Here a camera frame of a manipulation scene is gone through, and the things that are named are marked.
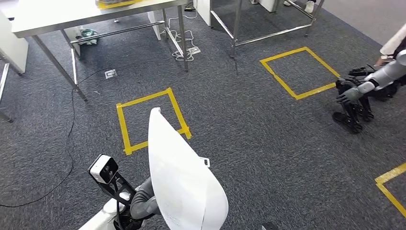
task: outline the camera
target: camera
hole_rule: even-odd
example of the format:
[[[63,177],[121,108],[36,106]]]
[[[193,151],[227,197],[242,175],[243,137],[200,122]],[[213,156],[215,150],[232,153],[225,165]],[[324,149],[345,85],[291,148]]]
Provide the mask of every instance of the camera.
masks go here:
[[[89,174],[99,183],[109,184],[118,170],[118,165],[112,157],[100,154],[89,167]]]

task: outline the power strip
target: power strip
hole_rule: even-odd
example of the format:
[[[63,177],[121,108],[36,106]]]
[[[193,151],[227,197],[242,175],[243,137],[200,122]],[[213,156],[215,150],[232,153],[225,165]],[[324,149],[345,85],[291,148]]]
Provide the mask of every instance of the power strip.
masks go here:
[[[198,47],[192,47],[188,49],[190,54],[195,55],[201,52],[201,50]]]

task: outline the yellow floor tape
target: yellow floor tape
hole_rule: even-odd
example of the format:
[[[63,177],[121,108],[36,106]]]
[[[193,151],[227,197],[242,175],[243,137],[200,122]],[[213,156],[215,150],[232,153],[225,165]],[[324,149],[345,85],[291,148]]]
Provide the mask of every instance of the yellow floor tape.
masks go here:
[[[128,131],[127,131],[127,126],[125,124],[123,107],[128,107],[128,106],[131,106],[131,105],[134,105],[134,104],[137,104],[137,103],[141,103],[141,102],[144,102],[144,101],[156,98],[156,97],[160,97],[160,96],[163,96],[163,95],[166,95],[166,94],[168,95],[168,97],[170,99],[170,103],[172,104],[173,110],[175,111],[176,117],[177,117],[177,119],[179,121],[179,124],[180,124],[180,127],[181,127],[181,129],[179,129],[178,132],[180,134],[185,134],[187,139],[190,139],[192,137],[192,135],[191,135],[191,133],[189,131],[189,127],[186,125],[186,122],[183,119],[182,112],[180,111],[178,103],[176,102],[175,95],[173,95],[172,89],[167,88],[164,91],[157,92],[157,93],[145,96],[145,97],[141,97],[141,98],[135,99],[133,101],[126,102],[124,104],[121,104],[121,103],[116,104],[118,120],[119,120],[119,123],[120,123],[121,133],[123,135],[124,152],[125,152],[126,155],[132,154],[133,151],[135,151],[135,150],[139,150],[139,149],[142,149],[144,147],[147,147],[148,146],[148,141],[144,141],[142,143],[131,146],[130,138],[128,136]]]

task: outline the cable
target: cable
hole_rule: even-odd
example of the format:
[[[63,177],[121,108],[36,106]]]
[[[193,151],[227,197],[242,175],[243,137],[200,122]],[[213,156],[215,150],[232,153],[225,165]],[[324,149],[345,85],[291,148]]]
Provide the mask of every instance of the cable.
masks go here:
[[[88,77],[86,77],[86,78],[83,79],[82,81],[80,81],[79,84],[81,84],[82,82],[84,82],[84,81],[85,81],[86,79],[88,79],[89,77],[95,75],[96,73],[98,73],[98,72],[100,72],[100,71],[103,71],[103,70],[106,70],[106,69],[112,69],[112,68],[108,67],[108,68],[105,68],[105,69],[101,69],[101,70],[99,70],[99,71],[97,71],[97,72],[95,72],[95,73],[89,75]],[[55,189],[57,189],[57,188],[58,188],[63,182],[65,182],[66,179],[71,175],[71,173],[72,173],[72,171],[73,171],[74,160],[73,160],[72,154],[69,152],[69,148],[67,148],[67,147],[68,147],[69,137],[70,137],[71,134],[72,134],[73,126],[75,125],[75,119],[76,119],[75,104],[73,103],[73,91],[74,91],[74,89],[72,89],[72,91],[71,91],[71,95],[72,95],[72,110],[73,110],[72,125],[70,126],[68,135],[67,135],[67,137],[66,137],[66,151],[68,152],[68,155],[69,155],[70,160],[71,160],[70,170],[69,170],[68,174],[64,177],[64,179],[63,179],[61,182],[59,182],[53,189],[51,189],[51,191],[49,191],[48,193],[46,193],[45,195],[43,195],[43,196],[40,197],[39,199],[36,199],[36,200],[30,201],[30,202],[27,202],[27,203],[22,204],[22,205],[15,205],[15,206],[0,204],[0,207],[22,207],[22,206],[30,205],[30,204],[32,204],[32,203],[35,203],[35,202],[37,202],[37,201],[40,201],[40,200],[44,199],[45,197],[47,197],[49,194],[51,194],[53,191],[55,191]]]
[[[197,14],[197,11],[196,11],[196,15],[193,16],[193,17],[188,17],[188,16],[186,16],[186,15],[184,15],[183,17],[185,17],[185,18],[187,18],[187,19],[195,19],[195,18],[197,18],[197,15],[198,15],[198,14]],[[171,21],[171,20],[176,20],[176,19],[179,19],[179,17],[177,17],[177,18],[169,18],[169,19],[168,19],[168,29],[169,29],[170,33],[175,32],[175,40],[176,40],[176,42],[181,42],[181,41],[182,41],[182,37],[180,36],[180,34],[178,34],[178,32],[177,32],[176,30],[170,30],[170,21]],[[194,43],[193,43],[194,36],[193,36],[192,31],[191,31],[191,30],[187,30],[187,31],[185,31],[185,34],[186,34],[187,32],[190,32],[190,33],[191,33],[191,38],[185,38],[185,42],[186,42],[186,41],[190,41],[191,44],[192,44],[192,46],[193,46],[194,48],[199,49],[199,48],[198,48],[197,46],[195,46]],[[186,49],[187,61],[193,61],[193,60],[194,60],[193,54],[191,53],[190,49],[191,49],[191,48]],[[183,59],[183,56],[180,54],[180,52],[179,52],[178,50],[177,50],[176,52],[172,53],[172,56],[174,56],[174,57],[175,57],[175,60],[177,60],[177,61],[183,61],[183,60],[184,60],[184,59]]]
[[[114,186],[114,190],[117,193],[118,192],[118,187],[117,187],[117,183],[116,181],[113,181],[113,186]],[[120,230],[124,230],[122,225],[121,225],[121,221],[120,221],[120,202],[117,199],[117,222],[118,222],[118,227],[120,228]]]
[[[83,80],[79,81],[78,85],[80,85],[82,82],[86,81],[86,80],[87,80],[89,77],[91,77],[91,76],[95,75],[95,74],[96,74],[96,73],[98,73],[98,72],[101,72],[101,71],[103,71],[103,70],[106,70],[106,69],[110,69],[110,70],[112,70],[112,68],[110,68],[110,67],[107,67],[107,68],[104,68],[104,69],[98,70],[98,71],[96,71],[96,72],[92,73],[91,75],[87,76],[85,79],[83,79]]]

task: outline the yellow tape square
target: yellow tape square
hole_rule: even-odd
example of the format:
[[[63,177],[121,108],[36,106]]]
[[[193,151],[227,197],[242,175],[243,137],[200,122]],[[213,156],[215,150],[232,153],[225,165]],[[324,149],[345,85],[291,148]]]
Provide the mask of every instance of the yellow tape square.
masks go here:
[[[319,87],[317,89],[314,90],[310,90],[304,93],[301,93],[299,95],[297,95],[296,93],[293,92],[293,90],[271,69],[271,67],[268,65],[267,62],[278,59],[278,58],[282,58],[294,53],[298,53],[298,52],[302,52],[302,51],[306,51],[308,52],[311,56],[313,56],[318,62],[320,62],[320,64],[322,64],[326,69],[328,69],[332,74],[334,74],[334,76],[336,77],[340,77],[340,75],[333,69],[331,68],[326,62],[324,62],[319,56],[317,56],[313,51],[311,51],[308,47],[302,47],[299,49],[295,49],[295,50],[291,50],[282,54],[278,54],[272,57],[268,57],[265,59],[260,60],[261,64],[267,69],[267,71],[272,74],[274,76],[274,78],[276,79],[276,81],[279,82],[279,84],[282,85],[282,87],[296,100],[299,99],[303,99],[305,97],[308,97],[310,95],[316,94],[318,92],[322,92],[324,90],[328,90],[331,89],[333,87],[336,86],[335,82],[327,84],[325,86]]]
[[[406,162],[397,166],[396,168],[392,169],[385,174],[378,176],[375,178],[376,186],[383,192],[383,194],[389,199],[390,202],[399,210],[400,213],[406,218],[406,209],[403,207],[399,201],[389,192],[387,188],[383,185],[384,183],[388,182],[389,180],[394,179],[395,177],[399,176],[400,174],[406,172]]]
[[[129,138],[128,132],[127,132],[127,126],[125,124],[123,107],[141,103],[141,102],[144,102],[144,101],[147,101],[147,100],[159,97],[159,96],[163,96],[165,94],[168,95],[170,103],[172,104],[173,110],[175,110],[176,117],[179,121],[180,129],[178,130],[178,133],[185,134],[187,139],[190,139],[192,137],[192,135],[189,131],[189,127],[186,125],[185,120],[183,119],[182,113],[180,112],[180,108],[178,106],[178,103],[176,102],[175,95],[173,95],[172,89],[167,88],[164,91],[157,92],[157,93],[148,95],[146,97],[141,97],[141,98],[135,99],[133,101],[126,102],[124,104],[121,104],[121,103],[116,104],[118,120],[120,123],[121,133],[123,135],[124,152],[126,155],[131,155],[133,153],[133,151],[147,147],[148,141],[144,141],[142,143],[131,146],[130,138]]]

